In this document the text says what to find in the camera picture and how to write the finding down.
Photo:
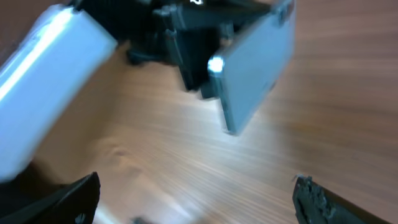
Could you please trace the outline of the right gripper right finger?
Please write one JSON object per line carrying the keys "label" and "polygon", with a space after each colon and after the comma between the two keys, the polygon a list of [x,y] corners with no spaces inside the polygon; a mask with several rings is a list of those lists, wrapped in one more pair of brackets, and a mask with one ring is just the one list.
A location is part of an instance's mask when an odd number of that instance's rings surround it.
{"label": "right gripper right finger", "polygon": [[386,220],[297,174],[292,200],[299,224],[388,224]]}

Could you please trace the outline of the turquoise Galaxy smartphone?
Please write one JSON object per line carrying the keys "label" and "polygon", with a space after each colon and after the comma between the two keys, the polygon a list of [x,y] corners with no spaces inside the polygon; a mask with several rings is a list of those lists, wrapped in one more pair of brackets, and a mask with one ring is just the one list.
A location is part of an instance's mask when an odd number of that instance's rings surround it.
{"label": "turquoise Galaxy smartphone", "polygon": [[284,71],[294,52],[296,2],[279,1],[208,61],[228,134],[238,135]]}

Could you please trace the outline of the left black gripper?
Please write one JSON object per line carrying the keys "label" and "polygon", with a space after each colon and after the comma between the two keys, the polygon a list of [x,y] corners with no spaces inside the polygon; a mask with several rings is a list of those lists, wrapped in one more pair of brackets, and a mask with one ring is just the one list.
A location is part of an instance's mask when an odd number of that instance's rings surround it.
{"label": "left black gripper", "polygon": [[152,10],[165,59],[176,65],[186,90],[201,91],[204,100],[220,97],[209,82],[207,63],[221,39],[270,13],[259,1],[165,1]]}

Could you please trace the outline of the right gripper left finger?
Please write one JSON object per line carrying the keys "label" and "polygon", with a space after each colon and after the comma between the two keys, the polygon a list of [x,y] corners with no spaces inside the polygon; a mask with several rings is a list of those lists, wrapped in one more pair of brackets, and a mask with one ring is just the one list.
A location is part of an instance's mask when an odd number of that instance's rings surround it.
{"label": "right gripper left finger", "polygon": [[55,184],[46,193],[18,177],[1,184],[1,224],[92,224],[100,188],[96,172],[70,184]]}

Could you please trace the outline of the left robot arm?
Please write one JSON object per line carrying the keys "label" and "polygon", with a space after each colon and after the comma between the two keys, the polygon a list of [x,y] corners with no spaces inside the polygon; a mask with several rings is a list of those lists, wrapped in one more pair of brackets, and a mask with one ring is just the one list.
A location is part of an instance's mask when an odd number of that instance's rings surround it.
{"label": "left robot arm", "polygon": [[119,41],[153,26],[160,1],[75,1],[44,11],[1,67],[1,181],[31,162],[54,122]]}

